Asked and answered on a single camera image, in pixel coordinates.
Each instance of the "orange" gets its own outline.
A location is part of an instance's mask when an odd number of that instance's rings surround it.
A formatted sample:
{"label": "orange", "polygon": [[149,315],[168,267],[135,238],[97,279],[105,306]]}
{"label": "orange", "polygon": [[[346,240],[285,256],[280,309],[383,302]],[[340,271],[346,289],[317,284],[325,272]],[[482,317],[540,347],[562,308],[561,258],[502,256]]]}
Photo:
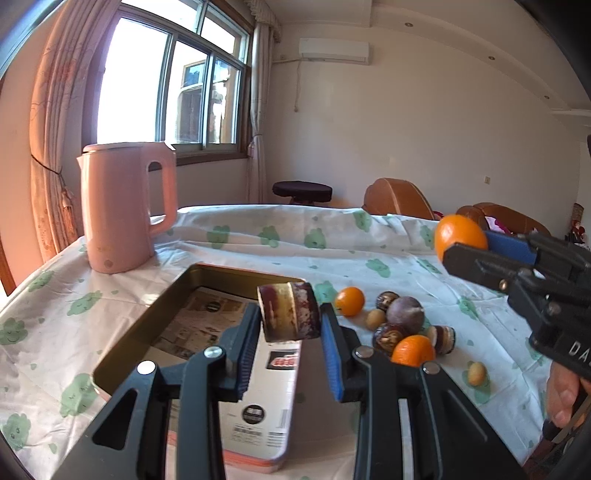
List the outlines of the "orange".
{"label": "orange", "polygon": [[341,315],[354,317],[365,305],[365,295],[357,287],[346,287],[341,290],[335,299],[335,307]]}
{"label": "orange", "polygon": [[427,337],[411,335],[400,340],[390,360],[395,364],[420,367],[423,362],[435,360],[435,349]]}
{"label": "orange", "polygon": [[440,261],[443,261],[443,252],[453,244],[488,250],[488,241],[482,228],[463,215],[447,215],[439,221],[435,229],[435,251]]}

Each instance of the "pink cloth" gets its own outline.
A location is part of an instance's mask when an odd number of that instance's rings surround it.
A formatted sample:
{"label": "pink cloth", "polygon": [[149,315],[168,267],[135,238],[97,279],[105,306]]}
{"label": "pink cloth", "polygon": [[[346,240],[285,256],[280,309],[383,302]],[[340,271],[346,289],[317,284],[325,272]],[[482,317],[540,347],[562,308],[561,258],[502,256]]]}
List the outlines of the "pink cloth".
{"label": "pink cloth", "polygon": [[488,223],[488,228],[490,228],[493,232],[507,233],[508,235],[511,234],[511,231],[496,218],[494,218],[494,217],[485,217],[485,218]]}

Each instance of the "brown leather chair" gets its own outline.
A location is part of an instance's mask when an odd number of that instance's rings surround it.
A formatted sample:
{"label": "brown leather chair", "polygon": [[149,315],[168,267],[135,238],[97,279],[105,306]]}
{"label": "brown leather chair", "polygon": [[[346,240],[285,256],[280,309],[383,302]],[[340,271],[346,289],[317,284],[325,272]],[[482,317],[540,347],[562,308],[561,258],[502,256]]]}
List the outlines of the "brown leather chair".
{"label": "brown leather chair", "polygon": [[550,231],[533,218],[496,203],[482,202],[475,205],[466,205],[459,208],[456,213],[471,218],[483,230],[489,230],[485,219],[485,216],[487,216],[496,218],[513,233],[529,233],[535,228],[541,233],[550,235]]}
{"label": "brown leather chair", "polygon": [[371,215],[395,213],[435,220],[425,195],[408,180],[377,179],[365,190],[363,209]]}

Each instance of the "human hand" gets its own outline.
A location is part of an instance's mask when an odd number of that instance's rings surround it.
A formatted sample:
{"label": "human hand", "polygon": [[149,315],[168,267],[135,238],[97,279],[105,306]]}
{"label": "human hand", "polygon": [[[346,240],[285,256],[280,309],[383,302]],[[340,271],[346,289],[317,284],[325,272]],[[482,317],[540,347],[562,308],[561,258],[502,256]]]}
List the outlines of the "human hand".
{"label": "human hand", "polygon": [[552,362],[550,377],[546,385],[546,410],[549,418],[558,428],[564,428],[573,415],[573,405],[579,395],[579,388],[591,394],[591,383],[581,380],[566,367]]}

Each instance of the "window pane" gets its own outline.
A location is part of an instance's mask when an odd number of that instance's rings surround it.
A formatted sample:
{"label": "window pane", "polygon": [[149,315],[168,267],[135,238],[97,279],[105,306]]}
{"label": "window pane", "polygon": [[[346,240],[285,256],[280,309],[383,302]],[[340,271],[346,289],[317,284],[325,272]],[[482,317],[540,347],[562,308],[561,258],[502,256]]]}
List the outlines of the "window pane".
{"label": "window pane", "polygon": [[234,58],[244,61],[247,35],[211,5],[203,21],[201,36]]}
{"label": "window pane", "polygon": [[122,18],[100,89],[99,143],[155,140],[156,105],[167,34]]}
{"label": "window pane", "polygon": [[166,141],[201,143],[207,54],[177,42],[168,83]]}
{"label": "window pane", "polygon": [[201,0],[122,0],[123,3],[159,15],[191,31],[196,31]]}
{"label": "window pane", "polygon": [[209,108],[208,143],[236,142],[239,70],[216,59]]}

